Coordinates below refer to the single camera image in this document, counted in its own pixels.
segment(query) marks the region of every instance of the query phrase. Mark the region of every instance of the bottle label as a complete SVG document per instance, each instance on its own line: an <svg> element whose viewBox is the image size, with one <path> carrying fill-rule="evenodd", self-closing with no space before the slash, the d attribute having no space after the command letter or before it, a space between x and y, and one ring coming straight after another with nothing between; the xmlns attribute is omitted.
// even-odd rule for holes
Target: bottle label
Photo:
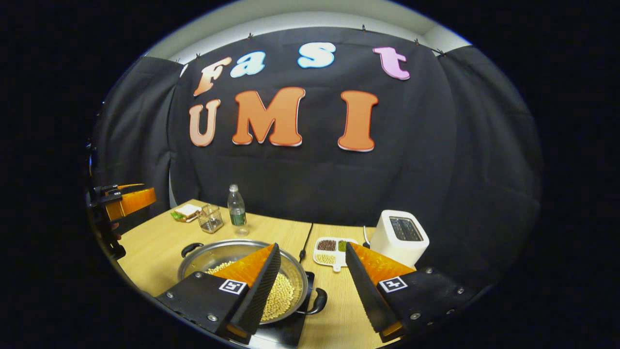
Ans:
<svg viewBox="0 0 620 349"><path fill-rule="evenodd" d="M242 214L231 214L231 222L233 225L244 225L246 224L246 213Z"/></svg>

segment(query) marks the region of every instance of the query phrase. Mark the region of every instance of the white divided plate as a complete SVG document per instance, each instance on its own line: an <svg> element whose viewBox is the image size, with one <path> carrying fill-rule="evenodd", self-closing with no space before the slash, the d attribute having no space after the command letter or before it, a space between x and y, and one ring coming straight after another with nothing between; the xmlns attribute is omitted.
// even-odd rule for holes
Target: white divided plate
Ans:
<svg viewBox="0 0 620 349"><path fill-rule="evenodd" d="M333 240L336 242L335 244L335 251L327 251L327 250L319 250L319 243L321 241L324 240ZM340 271L340 268L343 266L347 266L347 261L346 261L346 254L345 252L340 252L338 251L338 242L339 241L347 241L347 242L352 242L352 243L357 243L357 241L350 239L350 238L340 238L340 237L321 237L318 240L316 240L316 243L314 244L314 253L312 254L312 258L314 260L314 262L316 262L317 264L320 265L330 265L333 266L334 271L336 273L338 273ZM334 256L336 261L334 264L329 264L329 263L323 263L320 262L316 256L317 255L328 255L328 256Z"/></svg>

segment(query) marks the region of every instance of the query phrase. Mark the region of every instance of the black cable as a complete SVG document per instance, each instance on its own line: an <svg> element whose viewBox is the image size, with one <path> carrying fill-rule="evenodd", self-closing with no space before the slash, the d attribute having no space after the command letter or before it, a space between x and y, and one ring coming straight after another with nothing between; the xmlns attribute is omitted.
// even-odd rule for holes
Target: black cable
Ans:
<svg viewBox="0 0 620 349"><path fill-rule="evenodd" d="M301 250L299 252L299 262L301 263L301 261L306 257L306 245L308 244L308 239L310 238L310 233L312 232L312 227L314 226L314 223L310 224L310 231L308 231L308 236L306 237L306 242L304 242L304 248L303 250Z"/></svg>

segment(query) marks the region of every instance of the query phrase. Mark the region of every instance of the wooden table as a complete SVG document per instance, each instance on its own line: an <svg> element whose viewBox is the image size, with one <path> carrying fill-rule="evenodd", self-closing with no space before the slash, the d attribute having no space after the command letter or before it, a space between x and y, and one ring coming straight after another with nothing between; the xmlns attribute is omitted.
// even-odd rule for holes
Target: wooden table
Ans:
<svg viewBox="0 0 620 349"><path fill-rule="evenodd" d="M189 200L184 204L204 206L206 203ZM123 234L121 244L126 256L118 261L127 276L143 291L156 297L174 286L183 258L181 250L187 245L200 242L208 244L220 240L238 238L227 208L220 207L224 226L214 234L203 232L198 220L189 223L176 222L170 215L174 209L131 229ZM247 213L249 235L244 237L267 243L277 242L280 248L297 257L303 248L311 224L293 220L277 219ZM374 228L366 228L368 239ZM314 224L306 246L306 258L301 266L315 274L314 287L324 289L328 295L325 309L318 314L307 315L299 340L300 348L377 348L382 343L373 331L364 312L348 268L335 273L331 266L318 265L312 260L312 251L320 237L351 238L359 244L364 242L362 227ZM316 293L312 293L311 303Z"/></svg>

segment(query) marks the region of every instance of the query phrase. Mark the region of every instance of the cooking pot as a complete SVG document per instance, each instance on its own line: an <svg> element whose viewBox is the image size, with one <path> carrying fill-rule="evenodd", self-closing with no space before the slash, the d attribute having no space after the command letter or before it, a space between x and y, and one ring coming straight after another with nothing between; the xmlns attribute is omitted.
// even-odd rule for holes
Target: cooking pot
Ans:
<svg viewBox="0 0 620 349"><path fill-rule="evenodd" d="M238 261L241 258L267 246L269 246L269 244L265 242L245 239L223 240L210 243L208 245L192 243L181 251L181 256L184 259L179 266L177 277L179 281L181 281L196 271L206 272L207 269L215 268L222 263ZM280 256L280 272L289 279L291 285L294 287L293 300L291 301L290 307L284 314L274 319L263 321L260 323L261 325L271 324L272 322L282 320L294 312L306 315L316 314L323 310L323 308L325 308L325 304L327 303L327 293L323 289L308 288L308 276L301 267L300 263L288 252L282 249L280 249ZM309 311L297 310L309 294L308 291L311 290L315 290L317 292L317 297L314 300L312 309Z"/></svg>

